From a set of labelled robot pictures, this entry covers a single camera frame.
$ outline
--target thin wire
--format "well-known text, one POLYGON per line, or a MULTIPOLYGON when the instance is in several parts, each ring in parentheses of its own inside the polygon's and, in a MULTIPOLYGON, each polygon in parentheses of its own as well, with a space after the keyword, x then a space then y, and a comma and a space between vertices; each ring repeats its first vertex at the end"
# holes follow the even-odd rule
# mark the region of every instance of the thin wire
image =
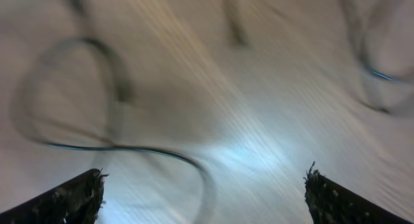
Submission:
MULTIPOLYGON (((82 16, 85 13, 84 0, 69 0, 72 9, 82 16)), ((97 53, 94 53, 94 58, 98 60, 97 53)), ((121 129, 121 112, 119 102, 127 102, 131 95, 131 86, 126 75, 127 69, 122 59, 110 47, 102 41, 91 37, 75 37, 63 40, 55 45, 53 48, 43 53, 35 66, 27 72, 22 81, 18 84, 16 93, 13 96, 10 106, 10 118, 14 123, 16 129, 26 139, 39 144, 44 144, 54 148, 64 150, 78 150, 78 151, 135 151, 154 153, 167 157, 172 157, 180 161, 186 162, 194 166, 203 183, 201 204, 194 224, 208 223, 213 214, 213 205, 215 203, 215 184, 207 170, 197 161, 176 151, 166 150, 162 148, 154 148, 149 146, 126 146, 115 143, 115 139, 120 133, 121 129), (105 136, 98 137, 93 133, 87 133, 84 130, 76 130, 76 133, 83 133, 83 135, 99 140, 107 146, 88 147, 88 146, 74 146, 71 144, 64 144, 55 142, 44 137, 34 124, 35 114, 32 107, 36 94, 42 81, 48 78, 53 65, 56 61, 56 56, 67 52, 69 49, 78 45, 87 45, 103 56, 107 67, 99 67, 101 79, 103 80, 106 95, 106 113, 107 121, 105 123, 105 136)))

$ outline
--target wooden surface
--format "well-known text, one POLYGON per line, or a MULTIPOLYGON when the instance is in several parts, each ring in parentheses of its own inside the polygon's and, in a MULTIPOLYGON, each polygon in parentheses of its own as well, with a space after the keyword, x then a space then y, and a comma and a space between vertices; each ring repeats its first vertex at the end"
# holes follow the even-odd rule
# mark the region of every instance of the wooden surface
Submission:
MULTIPOLYGON (((375 1, 358 0, 361 12, 375 1)), ((382 71, 414 65, 413 1, 404 2, 387 34, 374 31, 382 71)), ((201 182, 188 165, 147 154, 50 149, 16 133, 8 105, 18 80, 76 29, 61 0, 5 3, 0 210, 104 167, 110 176, 98 223, 191 223, 201 182)), ((241 0, 245 48, 229 43, 221 3, 91 0, 99 34, 134 81, 120 142, 182 150, 203 163, 217 183, 212 223, 311 223, 302 177, 312 161, 333 181, 414 221, 413 90, 378 83, 393 116, 355 101, 366 99, 365 77, 338 0, 241 0)), ((101 133, 103 93, 92 65, 83 49, 65 55, 45 81, 39 111, 101 133)), ((98 145, 42 128, 68 143, 98 145)))

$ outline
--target table surface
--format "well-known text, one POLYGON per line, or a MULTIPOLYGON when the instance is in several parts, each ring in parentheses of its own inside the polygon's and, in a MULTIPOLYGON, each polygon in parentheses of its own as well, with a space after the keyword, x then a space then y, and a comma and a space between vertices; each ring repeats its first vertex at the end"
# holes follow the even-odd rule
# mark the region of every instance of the table surface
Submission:
MULTIPOLYGON (((92 168, 104 168, 97 223, 191 223, 201 181, 156 155, 46 148, 23 139, 8 107, 36 58, 77 34, 61 0, 10 0, 0 19, 0 210, 92 168)), ((369 13, 376 0, 358 0, 369 13)), ((378 68, 403 73, 414 58, 414 0, 373 31, 378 68)), ((241 0, 248 47, 227 38, 222 0, 91 0, 102 39, 125 60, 135 99, 120 142, 185 151, 217 184, 212 223, 312 223, 305 171, 322 174, 414 221, 413 89, 377 82, 394 115, 366 100, 338 0, 241 0)), ((39 113, 102 132, 103 93, 85 49, 61 58, 39 113)), ((42 125, 73 144, 99 142, 42 125)))

